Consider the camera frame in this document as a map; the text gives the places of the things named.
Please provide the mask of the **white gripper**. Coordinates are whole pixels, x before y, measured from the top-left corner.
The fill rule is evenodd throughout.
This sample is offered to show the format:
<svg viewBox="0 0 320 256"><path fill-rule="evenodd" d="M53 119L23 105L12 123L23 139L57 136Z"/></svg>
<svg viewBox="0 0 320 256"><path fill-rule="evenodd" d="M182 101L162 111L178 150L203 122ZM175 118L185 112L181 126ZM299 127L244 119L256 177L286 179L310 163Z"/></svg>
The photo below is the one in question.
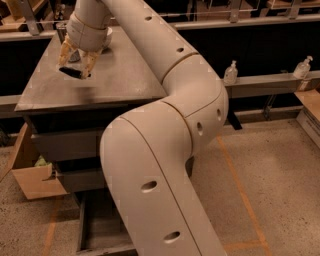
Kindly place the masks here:
<svg viewBox="0 0 320 256"><path fill-rule="evenodd" d="M79 49L83 64L81 78L91 74L97 59L102 53L102 46L107 37L108 16L94 15L79 18L73 13L67 24L67 34L60 48L58 65L64 66L71 56Z"/></svg>

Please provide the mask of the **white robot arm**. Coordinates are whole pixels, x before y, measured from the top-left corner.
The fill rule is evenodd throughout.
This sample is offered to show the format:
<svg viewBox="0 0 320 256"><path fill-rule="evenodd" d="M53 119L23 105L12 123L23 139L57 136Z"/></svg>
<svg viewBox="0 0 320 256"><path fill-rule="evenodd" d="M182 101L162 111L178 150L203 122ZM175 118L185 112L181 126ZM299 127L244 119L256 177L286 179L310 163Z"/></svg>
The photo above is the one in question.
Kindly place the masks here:
<svg viewBox="0 0 320 256"><path fill-rule="evenodd" d="M112 121L100 142L111 196L139 256L227 256L186 162L210 143L228 94L208 62L144 0L77 0L59 62L82 50L88 77L116 19L163 86L163 99Z"/></svg>

